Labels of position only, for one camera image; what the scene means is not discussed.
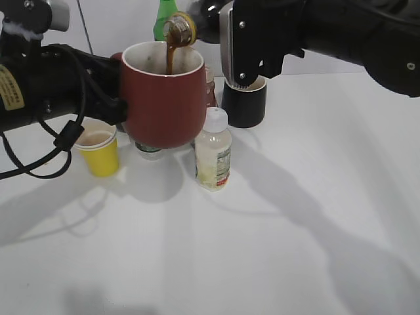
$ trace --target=white wall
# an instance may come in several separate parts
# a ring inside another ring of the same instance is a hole
[[[152,28],[158,11],[159,0],[81,0],[87,27],[95,54],[110,56],[142,41],[153,40]],[[177,0],[180,10],[190,0]],[[87,50],[87,42],[76,0],[68,0],[71,8],[71,26],[67,33],[50,31],[46,43],[68,43]],[[221,75],[218,45],[197,43],[196,48],[204,55],[206,63]],[[284,74],[316,74],[335,72],[361,72],[362,67],[330,57],[308,52],[304,60],[288,56]]]

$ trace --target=brown liquid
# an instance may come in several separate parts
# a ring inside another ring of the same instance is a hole
[[[173,74],[173,55],[176,49],[177,48],[172,46],[170,42],[167,42],[167,49],[166,49],[166,74],[167,75]]]
[[[107,141],[111,137],[111,133],[107,132],[100,132],[100,133],[93,133],[92,135],[87,136],[84,138],[80,145],[82,146],[96,146]]]

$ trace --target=mug handle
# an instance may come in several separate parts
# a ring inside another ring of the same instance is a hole
[[[111,59],[118,60],[118,61],[121,62],[121,61],[123,61],[123,53],[122,52],[117,52],[117,53],[115,53],[111,56]]]

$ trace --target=red mug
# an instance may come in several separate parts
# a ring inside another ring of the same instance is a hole
[[[122,54],[120,97],[128,103],[124,129],[137,143],[176,148],[191,142],[205,121],[205,68],[191,47],[175,51],[166,75],[166,43],[129,47]]]

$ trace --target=yellow warning label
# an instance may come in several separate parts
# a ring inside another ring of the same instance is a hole
[[[10,71],[0,64],[0,95],[6,110],[18,110],[25,107],[22,92]]]

